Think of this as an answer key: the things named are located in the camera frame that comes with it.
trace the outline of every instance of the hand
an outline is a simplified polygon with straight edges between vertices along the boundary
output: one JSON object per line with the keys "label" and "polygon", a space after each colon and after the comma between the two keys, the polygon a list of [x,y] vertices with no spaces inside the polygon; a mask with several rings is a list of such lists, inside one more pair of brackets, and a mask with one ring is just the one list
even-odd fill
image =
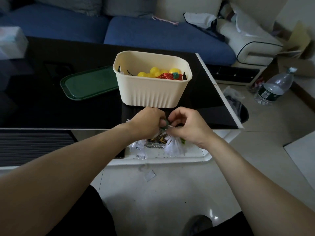
{"label": "hand", "polygon": [[150,139],[166,126],[165,113],[158,108],[146,107],[127,122],[134,133],[134,141]]}
{"label": "hand", "polygon": [[207,149],[213,138],[219,138],[196,110],[179,107],[171,112],[168,119],[174,127],[179,123],[184,124],[182,128],[169,127],[168,134],[181,137],[202,149]]}

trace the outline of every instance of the pink rope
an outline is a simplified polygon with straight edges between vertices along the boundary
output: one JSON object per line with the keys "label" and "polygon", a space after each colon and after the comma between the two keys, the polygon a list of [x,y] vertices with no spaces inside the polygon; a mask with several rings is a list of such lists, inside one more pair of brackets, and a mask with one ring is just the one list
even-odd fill
{"label": "pink rope", "polygon": [[158,17],[156,17],[156,16],[152,16],[152,19],[153,19],[153,20],[159,20],[159,21],[165,21],[165,22],[171,23],[171,24],[173,24],[173,25],[178,25],[178,24],[179,24],[179,22],[168,21],[168,20],[165,20],[165,19],[158,18]]}

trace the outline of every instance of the green object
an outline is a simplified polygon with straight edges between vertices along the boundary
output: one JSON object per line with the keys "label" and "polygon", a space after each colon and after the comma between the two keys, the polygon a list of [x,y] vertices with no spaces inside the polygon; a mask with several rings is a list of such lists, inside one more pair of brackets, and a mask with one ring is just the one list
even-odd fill
{"label": "green object", "polygon": [[112,66],[68,75],[60,86],[69,99],[84,100],[118,89],[116,74]]}
{"label": "green object", "polygon": [[179,78],[179,73],[174,72],[173,73],[173,79],[178,79]]}
{"label": "green object", "polygon": [[167,119],[164,119],[165,122],[166,122],[166,126],[164,127],[161,127],[161,129],[163,129],[164,131],[166,131],[168,129],[168,126],[169,126],[169,121]]}

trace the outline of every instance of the bottle label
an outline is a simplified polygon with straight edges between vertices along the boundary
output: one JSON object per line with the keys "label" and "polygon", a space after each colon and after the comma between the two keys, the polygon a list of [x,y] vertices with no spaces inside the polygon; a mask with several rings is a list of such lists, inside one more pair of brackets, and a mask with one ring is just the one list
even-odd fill
{"label": "bottle label", "polygon": [[260,87],[260,89],[258,90],[258,94],[262,98],[264,98],[270,102],[276,101],[281,96],[281,95],[276,95],[274,93],[269,92],[268,90],[265,89],[264,86]]}

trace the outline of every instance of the red wire bundle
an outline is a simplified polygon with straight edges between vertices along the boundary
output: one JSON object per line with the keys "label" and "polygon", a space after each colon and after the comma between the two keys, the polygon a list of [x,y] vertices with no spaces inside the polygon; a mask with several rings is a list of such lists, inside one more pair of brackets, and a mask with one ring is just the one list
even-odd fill
{"label": "red wire bundle", "polygon": [[179,78],[178,79],[174,79],[173,74],[171,74],[171,73],[163,73],[159,77],[157,77],[157,79],[183,80],[183,75],[179,74]]}

